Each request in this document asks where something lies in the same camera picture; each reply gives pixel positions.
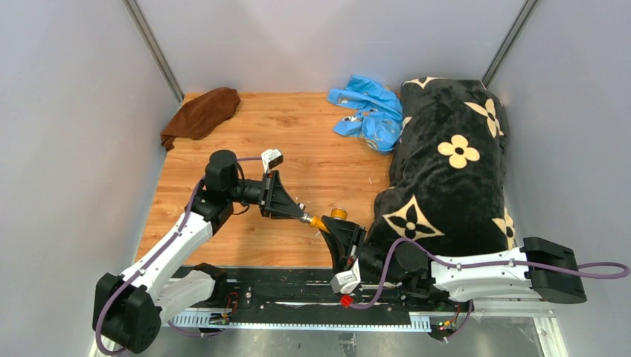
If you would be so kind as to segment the yellow brass water faucet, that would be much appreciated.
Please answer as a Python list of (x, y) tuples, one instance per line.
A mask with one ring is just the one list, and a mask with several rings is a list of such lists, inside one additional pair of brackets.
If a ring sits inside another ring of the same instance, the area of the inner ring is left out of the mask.
[(330, 233), (328, 223), (333, 220), (345, 221), (347, 219), (347, 211), (342, 208), (334, 208), (328, 216), (317, 216), (305, 213), (300, 221), (312, 228), (317, 228), (325, 233)]

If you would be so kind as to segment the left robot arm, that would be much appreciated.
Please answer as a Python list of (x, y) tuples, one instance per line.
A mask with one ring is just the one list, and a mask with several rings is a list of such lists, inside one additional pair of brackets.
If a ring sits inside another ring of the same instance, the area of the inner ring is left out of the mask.
[(282, 152), (268, 149), (258, 160), (263, 176), (252, 180), (243, 175), (244, 160), (234, 152), (212, 153), (184, 213), (169, 232), (136, 263), (99, 279), (92, 324), (103, 355), (141, 353), (156, 339), (161, 326), (184, 309), (201, 301), (210, 307), (226, 302), (225, 277), (212, 265), (202, 264), (178, 283), (168, 281), (235, 214), (235, 204), (257, 206), (270, 219), (309, 219), (304, 206), (284, 189), (275, 169), (284, 160)]

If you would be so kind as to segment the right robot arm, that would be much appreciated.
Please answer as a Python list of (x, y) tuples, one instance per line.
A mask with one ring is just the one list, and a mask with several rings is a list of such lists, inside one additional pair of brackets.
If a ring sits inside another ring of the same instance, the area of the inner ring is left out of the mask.
[(417, 297), (436, 310), (453, 301), (478, 298), (533, 298), (558, 304), (587, 300), (577, 273), (574, 252), (539, 237), (495, 254), (431, 257), (411, 241), (382, 250), (364, 241), (365, 229), (340, 218), (309, 220), (322, 233), (332, 260), (334, 293), (350, 295), (369, 277), (380, 285), (401, 284), (405, 295)]

